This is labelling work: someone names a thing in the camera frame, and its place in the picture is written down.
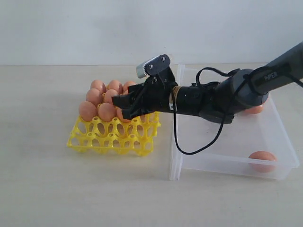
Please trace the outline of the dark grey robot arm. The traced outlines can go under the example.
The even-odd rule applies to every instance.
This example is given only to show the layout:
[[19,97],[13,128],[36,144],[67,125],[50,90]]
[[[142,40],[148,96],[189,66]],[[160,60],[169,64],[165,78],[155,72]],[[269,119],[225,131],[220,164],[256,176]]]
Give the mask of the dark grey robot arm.
[[112,97],[125,119],[158,111],[230,124],[235,114],[263,104],[270,91],[301,83],[303,45],[296,45],[263,67],[222,73],[222,82],[196,81],[188,87],[180,86],[165,54],[137,66],[136,73],[145,82],[130,86],[126,95]]

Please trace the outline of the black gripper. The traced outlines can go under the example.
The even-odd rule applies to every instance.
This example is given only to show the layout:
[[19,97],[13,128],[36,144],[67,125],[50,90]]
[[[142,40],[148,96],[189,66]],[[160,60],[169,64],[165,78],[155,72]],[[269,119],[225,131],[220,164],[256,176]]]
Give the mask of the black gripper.
[[155,111],[173,113],[169,99],[172,88],[177,85],[173,72],[164,70],[154,76],[149,76],[144,82],[146,89],[142,96],[141,108],[131,109],[140,105],[140,99],[135,93],[112,96],[112,103],[119,108],[128,108],[122,109],[122,116],[127,120]]

